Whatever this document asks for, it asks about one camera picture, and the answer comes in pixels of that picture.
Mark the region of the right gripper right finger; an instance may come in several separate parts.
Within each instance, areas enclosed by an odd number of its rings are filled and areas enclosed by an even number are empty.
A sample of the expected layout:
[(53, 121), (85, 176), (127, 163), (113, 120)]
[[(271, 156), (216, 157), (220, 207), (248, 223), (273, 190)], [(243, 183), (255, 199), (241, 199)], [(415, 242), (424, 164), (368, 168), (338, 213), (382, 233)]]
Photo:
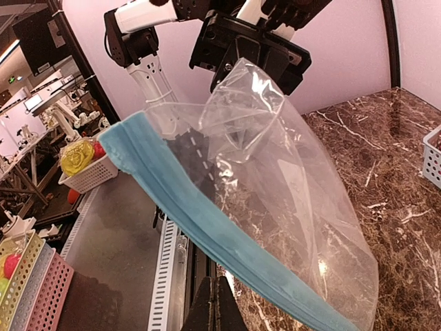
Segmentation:
[(215, 330), (247, 331), (225, 276), (216, 279), (215, 299)]

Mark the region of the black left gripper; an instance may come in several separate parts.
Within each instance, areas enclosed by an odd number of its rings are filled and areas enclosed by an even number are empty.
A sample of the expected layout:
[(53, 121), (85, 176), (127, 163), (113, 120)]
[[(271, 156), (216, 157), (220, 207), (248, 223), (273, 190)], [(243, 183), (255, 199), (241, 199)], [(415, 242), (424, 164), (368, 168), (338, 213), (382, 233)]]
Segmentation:
[(207, 13), (189, 62), (190, 68), (212, 71), (210, 92), (246, 59), (258, 66), (285, 94), (291, 94), (311, 65), (311, 55), (261, 26), (211, 10)]

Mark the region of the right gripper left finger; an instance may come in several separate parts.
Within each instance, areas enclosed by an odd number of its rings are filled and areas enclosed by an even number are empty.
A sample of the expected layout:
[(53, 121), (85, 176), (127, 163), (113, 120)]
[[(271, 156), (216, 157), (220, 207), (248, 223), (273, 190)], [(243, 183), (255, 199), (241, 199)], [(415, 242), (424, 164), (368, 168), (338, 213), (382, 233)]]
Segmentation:
[(215, 330), (215, 278), (205, 277), (198, 288), (181, 331)]

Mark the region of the clear zip top bag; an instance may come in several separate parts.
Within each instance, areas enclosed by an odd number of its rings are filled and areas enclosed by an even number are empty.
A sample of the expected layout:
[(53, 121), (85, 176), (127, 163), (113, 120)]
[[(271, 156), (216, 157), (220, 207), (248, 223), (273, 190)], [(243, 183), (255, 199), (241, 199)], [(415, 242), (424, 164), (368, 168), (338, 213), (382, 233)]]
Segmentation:
[(203, 105), (162, 103), (99, 139), (227, 278), (247, 330), (372, 330), (378, 263), (325, 147), (240, 59)]

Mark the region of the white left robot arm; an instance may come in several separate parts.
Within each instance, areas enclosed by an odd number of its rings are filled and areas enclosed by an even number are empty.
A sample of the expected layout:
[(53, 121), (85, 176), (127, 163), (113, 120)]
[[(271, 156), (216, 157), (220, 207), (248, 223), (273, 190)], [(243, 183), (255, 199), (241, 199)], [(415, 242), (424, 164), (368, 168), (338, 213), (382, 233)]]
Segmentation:
[(328, 1), (131, 1), (104, 14), (108, 56), (137, 82), (148, 106), (176, 102), (158, 56), (156, 26), (200, 20), (189, 67), (214, 73), (214, 89), (244, 58), (289, 96), (311, 65), (291, 42)]

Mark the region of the pastel perforated baskets stack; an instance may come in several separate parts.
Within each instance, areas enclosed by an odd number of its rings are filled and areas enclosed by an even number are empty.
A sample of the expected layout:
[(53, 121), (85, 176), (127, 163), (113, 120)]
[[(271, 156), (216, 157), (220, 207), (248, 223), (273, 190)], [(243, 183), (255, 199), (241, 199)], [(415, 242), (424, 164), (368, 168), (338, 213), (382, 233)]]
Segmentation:
[(74, 269), (35, 230), (1, 242), (1, 329), (56, 330)]

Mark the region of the white basket with yellow toy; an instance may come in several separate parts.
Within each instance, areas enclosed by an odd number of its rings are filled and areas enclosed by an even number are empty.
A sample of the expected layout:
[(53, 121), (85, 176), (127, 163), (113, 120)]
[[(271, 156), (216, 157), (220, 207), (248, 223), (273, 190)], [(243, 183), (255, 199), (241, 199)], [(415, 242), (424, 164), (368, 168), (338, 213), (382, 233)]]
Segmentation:
[(97, 137), (83, 137), (59, 153), (62, 171), (58, 184), (84, 194), (117, 177), (119, 169), (107, 156)]

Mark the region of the blue plastic basket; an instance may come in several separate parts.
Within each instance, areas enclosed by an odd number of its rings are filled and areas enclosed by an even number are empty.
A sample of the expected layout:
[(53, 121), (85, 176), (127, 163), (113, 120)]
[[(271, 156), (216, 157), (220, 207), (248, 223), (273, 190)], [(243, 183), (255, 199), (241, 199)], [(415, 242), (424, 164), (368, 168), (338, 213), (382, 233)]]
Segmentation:
[(435, 187), (440, 189), (440, 126), (437, 126), (423, 138), (423, 145), (424, 162), (422, 174)]

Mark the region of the black front rail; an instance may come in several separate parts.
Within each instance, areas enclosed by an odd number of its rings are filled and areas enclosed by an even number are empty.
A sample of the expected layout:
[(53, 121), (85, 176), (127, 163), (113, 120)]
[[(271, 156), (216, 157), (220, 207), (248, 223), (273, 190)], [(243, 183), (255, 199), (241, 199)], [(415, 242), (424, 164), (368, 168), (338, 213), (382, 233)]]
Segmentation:
[(189, 242), (187, 253), (187, 278), (185, 284), (185, 301), (183, 308), (183, 322), (186, 320), (189, 309), (194, 301), (201, 281), (205, 277), (215, 278), (216, 289), (216, 263), (212, 261), (200, 248), (192, 241)]

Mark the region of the right black frame post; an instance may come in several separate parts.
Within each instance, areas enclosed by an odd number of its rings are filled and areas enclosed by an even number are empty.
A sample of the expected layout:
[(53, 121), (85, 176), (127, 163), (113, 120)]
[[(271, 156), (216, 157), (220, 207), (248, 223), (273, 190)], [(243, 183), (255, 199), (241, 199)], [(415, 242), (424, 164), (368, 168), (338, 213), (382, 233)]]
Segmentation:
[(400, 48), (395, 10), (392, 0), (382, 0), (382, 12), (387, 36), (389, 71), (392, 88), (401, 87)]

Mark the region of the black frame post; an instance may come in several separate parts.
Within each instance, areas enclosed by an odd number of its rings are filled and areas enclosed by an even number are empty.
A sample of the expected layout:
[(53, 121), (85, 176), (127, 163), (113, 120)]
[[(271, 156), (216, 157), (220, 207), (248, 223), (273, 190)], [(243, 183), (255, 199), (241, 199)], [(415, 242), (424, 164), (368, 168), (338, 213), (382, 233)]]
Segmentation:
[(400, 48), (395, 10), (392, 0), (382, 0), (382, 12), (387, 36), (389, 71), (392, 88), (401, 87)]
[(110, 124), (116, 123), (120, 120), (120, 118), (107, 97), (97, 76), (95, 75), (92, 66), (84, 54), (76, 36), (74, 35), (74, 32), (62, 8), (61, 1), (48, 0), (47, 4), (50, 12), (52, 13), (52, 17), (56, 21), (56, 24), (61, 31), (61, 36), (64, 38), (68, 46), (70, 54), (72, 55), (80, 73), (89, 87), (92, 97), (97, 101)]

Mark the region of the left black frame post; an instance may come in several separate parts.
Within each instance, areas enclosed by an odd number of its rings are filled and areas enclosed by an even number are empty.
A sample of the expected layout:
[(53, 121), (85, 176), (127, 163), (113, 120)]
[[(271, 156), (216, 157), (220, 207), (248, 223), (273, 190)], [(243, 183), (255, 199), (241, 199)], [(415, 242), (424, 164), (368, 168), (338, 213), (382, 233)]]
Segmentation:
[(56, 21), (56, 24), (61, 31), (61, 36), (64, 38), (68, 46), (70, 54), (72, 55), (80, 73), (89, 87), (92, 97), (97, 101), (110, 124), (116, 123), (120, 120), (120, 118), (107, 97), (97, 76), (95, 75), (92, 66), (84, 54), (76, 36), (74, 35), (74, 32), (62, 8), (61, 1), (48, 0), (47, 4), (50, 12), (52, 13), (52, 17)]

